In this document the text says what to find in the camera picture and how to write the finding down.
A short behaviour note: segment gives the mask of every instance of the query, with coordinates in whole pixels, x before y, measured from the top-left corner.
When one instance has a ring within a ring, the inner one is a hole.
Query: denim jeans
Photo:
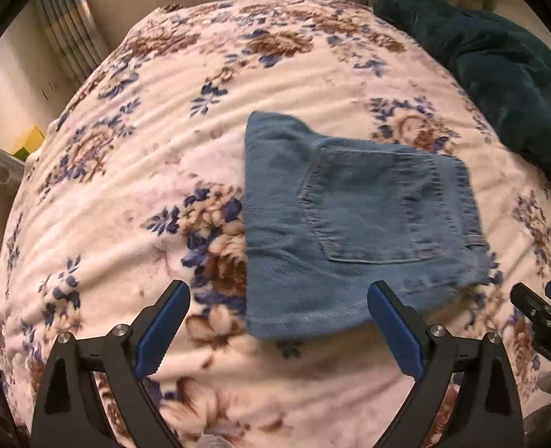
[[[434,311],[492,259],[464,164],[403,145],[327,137],[254,112],[245,137],[247,325],[262,339],[369,320],[367,290]]]

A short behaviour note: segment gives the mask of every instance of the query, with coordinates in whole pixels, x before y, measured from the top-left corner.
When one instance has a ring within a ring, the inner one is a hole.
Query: blue flower pattern
[[[281,356],[288,360],[292,357],[300,358],[303,342],[301,340],[284,340],[282,342],[276,342],[275,347],[281,353]]]
[[[31,318],[29,321],[20,319],[23,335],[22,353],[26,356],[27,367],[31,373],[34,400],[37,397],[48,350],[60,333],[58,327],[52,328],[55,320],[61,322],[62,331],[77,333],[80,330],[81,320],[77,313],[81,307],[80,283],[75,276],[80,263],[80,256],[68,258],[63,271],[58,274],[49,274],[38,287],[43,304],[40,310],[40,316],[43,319],[43,326],[39,327],[40,335],[37,335],[38,328],[35,327],[38,319]],[[0,336],[3,335],[3,328],[3,322],[1,322]]]
[[[379,57],[367,60],[363,64],[354,64],[355,69],[370,69],[377,77],[383,77],[387,62]]]
[[[551,275],[551,225],[534,190],[530,190],[528,195],[518,196],[518,202],[512,210],[512,218],[522,224],[534,239],[537,275],[544,280]]]
[[[240,296],[228,296],[211,289],[195,293],[194,299],[198,304],[204,305],[202,315],[208,315],[214,305],[226,305],[237,315],[246,313],[246,298]]]
[[[129,85],[139,80],[137,72],[142,67],[142,62],[130,65],[131,58],[120,59],[114,72],[109,77],[109,82],[97,94],[98,99],[113,99],[124,91]]]
[[[219,235],[220,230],[218,227],[214,227],[208,237],[203,236],[196,230],[188,233],[188,253],[182,258],[182,265],[196,268],[191,288],[198,288],[207,284],[207,279],[203,276],[203,270],[209,257],[209,245]]]
[[[372,134],[375,141],[407,144],[429,153],[449,153],[450,141],[460,136],[436,118],[435,106],[426,96],[410,100],[371,98],[369,110],[378,124]]]
[[[86,183],[96,175],[105,175],[104,159],[115,148],[116,139],[124,139],[134,133],[135,126],[124,122],[124,119],[139,106],[140,98],[134,98],[121,106],[115,115],[76,128],[67,141],[65,154],[38,188],[40,201],[47,197],[54,186],[65,180]]]
[[[14,228],[12,229],[12,236],[6,241],[6,249],[7,249],[7,255],[8,259],[6,260],[6,298],[8,298],[9,294],[9,284],[10,284],[10,277],[12,276],[12,272],[14,271],[14,268],[16,267],[16,263],[19,260],[19,257],[21,256],[21,249],[18,246],[18,236],[21,233],[21,224],[23,219],[24,213],[21,212],[18,216],[18,219],[16,221],[16,224]]]
[[[201,88],[201,94],[199,97],[194,98],[191,102],[191,118],[200,112],[202,115],[206,115],[209,111],[210,104],[219,103],[219,97],[228,93],[226,89],[220,89],[219,86],[214,86],[213,82],[206,82]]]
[[[485,117],[476,108],[474,103],[470,100],[466,91],[464,91],[464,89],[462,89],[460,85],[457,82],[455,82],[453,79],[451,84],[455,87],[456,92],[460,96],[462,96],[462,99],[464,101],[464,108],[472,115],[472,120],[475,122],[475,128],[482,135],[483,139],[485,140],[485,143],[487,144],[492,143],[493,137],[495,137],[495,130],[492,128],[492,126],[489,123],[486,122]]]
[[[168,211],[167,207],[164,207],[159,214],[155,214],[149,217],[142,225],[145,229],[152,232],[157,232],[158,236],[161,236],[164,231],[168,234],[175,234],[178,232],[178,214],[180,209],[175,205],[171,211]]]

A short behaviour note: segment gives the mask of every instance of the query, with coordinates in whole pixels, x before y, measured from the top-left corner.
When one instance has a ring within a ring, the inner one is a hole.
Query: pink floral blanket
[[[459,157],[497,262],[489,286],[435,314],[453,334],[499,332],[527,430],[551,417],[551,364],[509,302],[551,279],[551,186],[508,152],[448,72],[369,8],[236,0],[155,10],[52,122],[9,218],[0,363],[15,419],[33,405],[59,332],[105,335],[172,279],[194,300],[151,399],[185,446],[370,448],[412,386],[374,324],[319,339],[245,331],[244,131],[253,110],[313,130]],[[120,443],[133,446],[107,379]],[[426,445],[447,420],[449,387]]]

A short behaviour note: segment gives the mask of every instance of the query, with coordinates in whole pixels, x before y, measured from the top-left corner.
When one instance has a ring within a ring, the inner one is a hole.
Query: dark green towel
[[[494,13],[441,0],[380,0],[375,14],[447,68],[501,142],[551,181],[551,50],[541,40]]]

